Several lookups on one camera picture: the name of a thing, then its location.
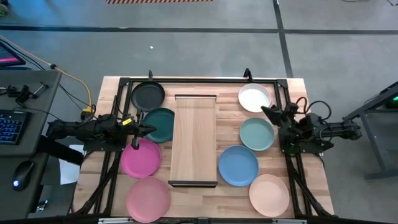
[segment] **backlit keyboard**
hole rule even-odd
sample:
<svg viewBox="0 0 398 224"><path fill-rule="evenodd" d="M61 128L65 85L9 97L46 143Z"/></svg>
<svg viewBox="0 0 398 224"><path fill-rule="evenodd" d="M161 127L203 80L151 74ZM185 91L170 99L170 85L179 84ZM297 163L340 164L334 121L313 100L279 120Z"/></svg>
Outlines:
<svg viewBox="0 0 398 224"><path fill-rule="evenodd" d="M0 144L18 145L30 113L0 110Z"/></svg>

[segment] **white plate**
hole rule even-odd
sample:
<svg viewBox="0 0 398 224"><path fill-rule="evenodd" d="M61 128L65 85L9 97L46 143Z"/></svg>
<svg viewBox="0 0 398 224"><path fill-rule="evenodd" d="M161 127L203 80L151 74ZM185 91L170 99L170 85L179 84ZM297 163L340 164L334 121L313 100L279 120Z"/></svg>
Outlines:
<svg viewBox="0 0 398 224"><path fill-rule="evenodd" d="M245 110L260 113L261 106L271 105L271 95L262 85L250 83L239 90L239 102Z"/></svg>

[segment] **wooden table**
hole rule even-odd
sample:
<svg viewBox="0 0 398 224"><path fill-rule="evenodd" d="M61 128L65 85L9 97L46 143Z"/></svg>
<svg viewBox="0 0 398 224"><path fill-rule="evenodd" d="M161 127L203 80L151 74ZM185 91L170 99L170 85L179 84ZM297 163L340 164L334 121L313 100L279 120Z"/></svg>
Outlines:
<svg viewBox="0 0 398 224"><path fill-rule="evenodd" d="M120 77L104 77L97 103L97 114L106 114L111 111L113 97L116 95L118 89L119 78ZM303 79L291 78L287 80L291 101L295 102L301 96L307 97ZM239 127L244 120L250 117L267 119L264 113L251 113L241 107L238 101L238 91L243 85L244 84L226 83L162 83L166 92L162 107L175 110L175 94L217 95L216 140L217 156L220 156L227 147L242 144L239 139ZM268 89L271 96L275 97L273 86L268 84L264 86ZM122 102L124 102L126 91L127 90L124 90ZM133 106L130 106L130 113L135 114ZM167 183L170 178L172 142L159 144L159 147L162 151L162 163L154 174L154 177ZM280 152L277 136L270 149L254 153L259 161L259 175L275 175L282 179L289 188L285 157ZM75 191L74 204L76 209L79 209L84 204L97 187L100 179L103 157L103 152L94 152L82 165ZM328 212L333 213L328 184L321 160L310 154L303 154L302 157L308 188L324 208ZM136 181L136 179L125 174L121 167L119 168L112 216L129 217L125 206L125 198L130 187ZM256 212L250 204L248 197L249 187L233 187L227 184L220 174L218 174L218 182L219 184L217 187L213 189L173 188L169 186L171 192L171 205L164 217L264 218L264 216ZM101 209L104 208L107 194L108 187L106 187L104 191L103 206ZM299 190L298 199L301 210L305 211L302 194ZM288 209L280 217L294 217L291 200Z"/></svg>

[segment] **gray floor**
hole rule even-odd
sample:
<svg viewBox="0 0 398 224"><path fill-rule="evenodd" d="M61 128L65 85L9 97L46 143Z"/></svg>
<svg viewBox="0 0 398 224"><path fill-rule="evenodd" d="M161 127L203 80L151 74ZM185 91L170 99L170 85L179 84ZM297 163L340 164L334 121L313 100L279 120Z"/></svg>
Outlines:
<svg viewBox="0 0 398 224"><path fill-rule="evenodd" d="M276 28L271 0L128 6L95 0L10 2L12 12L0 18L2 24ZM398 29L398 7L387 1L279 3L286 29ZM277 34L0 34L82 78L93 93L93 101L104 75L145 75L148 69L155 75L238 77L249 67L257 77L286 77ZM397 81L396 41L398 35L287 35L294 77L305 79L310 101L325 100L331 105L330 121L338 121ZM62 84L86 99L81 85L66 77ZM321 106L314 106L313 111L325 113ZM62 92L57 93L52 112L65 120L78 119L79 115L79 109ZM364 180L365 174L379 170L367 138L333 142L336 146L325 153L325 163L335 213L396 223L398 178Z"/></svg>

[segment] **dark green plate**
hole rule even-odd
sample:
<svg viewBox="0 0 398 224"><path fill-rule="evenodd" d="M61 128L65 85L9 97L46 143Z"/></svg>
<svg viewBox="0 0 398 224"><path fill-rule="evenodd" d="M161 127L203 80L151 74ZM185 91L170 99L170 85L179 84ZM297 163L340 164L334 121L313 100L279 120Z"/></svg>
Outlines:
<svg viewBox="0 0 398 224"><path fill-rule="evenodd" d="M150 111L144 118L144 123L155 126L156 131L146 136L148 140L163 143L173 139L174 112L167 108L157 108Z"/></svg>

